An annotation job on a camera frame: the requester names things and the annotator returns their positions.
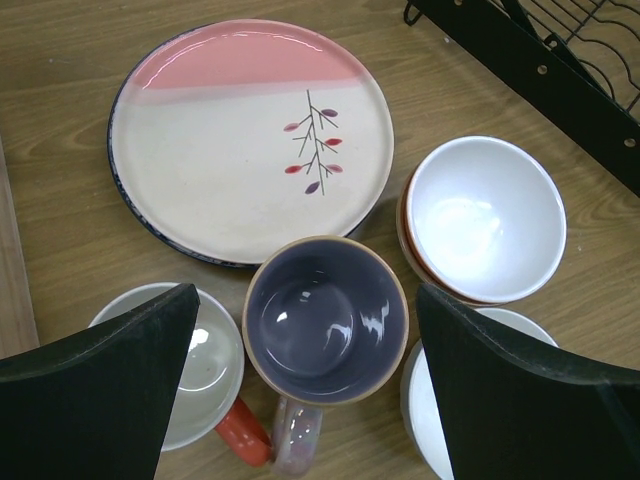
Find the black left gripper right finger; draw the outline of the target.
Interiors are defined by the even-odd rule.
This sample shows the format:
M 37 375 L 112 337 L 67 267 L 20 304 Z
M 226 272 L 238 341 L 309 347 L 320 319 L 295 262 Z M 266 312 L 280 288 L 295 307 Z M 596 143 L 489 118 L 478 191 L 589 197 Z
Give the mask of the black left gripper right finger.
M 636 479 L 639 373 L 542 342 L 431 284 L 416 313 L 457 479 Z

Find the white orange bowl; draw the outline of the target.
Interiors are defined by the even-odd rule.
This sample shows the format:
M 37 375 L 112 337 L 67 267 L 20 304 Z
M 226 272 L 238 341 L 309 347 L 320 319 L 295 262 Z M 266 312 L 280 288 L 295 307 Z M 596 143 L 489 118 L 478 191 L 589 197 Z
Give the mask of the white orange bowl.
M 564 255 L 559 190 L 522 148 L 490 136 L 436 147 L 406 190 L 407 236 L 424 266 L 470 300 L 502 304 L 545 286 Z

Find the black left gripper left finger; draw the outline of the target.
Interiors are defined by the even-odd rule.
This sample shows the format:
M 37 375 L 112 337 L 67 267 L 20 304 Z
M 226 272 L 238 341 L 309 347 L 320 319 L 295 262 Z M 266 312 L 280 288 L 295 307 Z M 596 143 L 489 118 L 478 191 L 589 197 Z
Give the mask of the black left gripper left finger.
M 182 283 L 3 359 L 2 478 L 153 478 L 198 308 Z

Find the plain white bowl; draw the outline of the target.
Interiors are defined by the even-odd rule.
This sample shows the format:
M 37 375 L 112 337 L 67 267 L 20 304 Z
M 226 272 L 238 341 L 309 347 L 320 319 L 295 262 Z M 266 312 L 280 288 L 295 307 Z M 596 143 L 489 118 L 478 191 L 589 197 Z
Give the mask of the plain white bowl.
M 498 307 L 476 308 L 476 311 L 546 344 L 558 346 L 547 331 L 520 313 Z M 405 430 L 421 458 L 440 479 L 453 479 L 454 474 L 421 340 L 411 349 L 403 369 L 400 407 Z

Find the pink mug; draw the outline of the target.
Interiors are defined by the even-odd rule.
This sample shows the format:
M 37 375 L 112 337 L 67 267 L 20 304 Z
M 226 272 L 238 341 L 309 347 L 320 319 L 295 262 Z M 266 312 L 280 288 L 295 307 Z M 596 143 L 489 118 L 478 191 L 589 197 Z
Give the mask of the pink mug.
M 241 325 L 252 365 L 280 396 L 272 470 L 300 478 L 312 466 L 325 409 L 372 395 L 396 371 L 409 309 L 398 277 L 372 249 L 312 236 L 261 264 Z

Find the orange mug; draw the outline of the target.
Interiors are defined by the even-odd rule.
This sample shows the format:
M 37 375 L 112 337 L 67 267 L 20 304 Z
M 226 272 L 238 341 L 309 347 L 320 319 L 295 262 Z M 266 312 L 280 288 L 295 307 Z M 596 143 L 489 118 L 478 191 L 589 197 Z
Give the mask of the orange mug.
M 246 464 L 271 458 L 269 436 L 239 392 L 245 354 L 237 325 L 213 296 L 200 306 L 162 450 L 186 447 L 214 430 Z

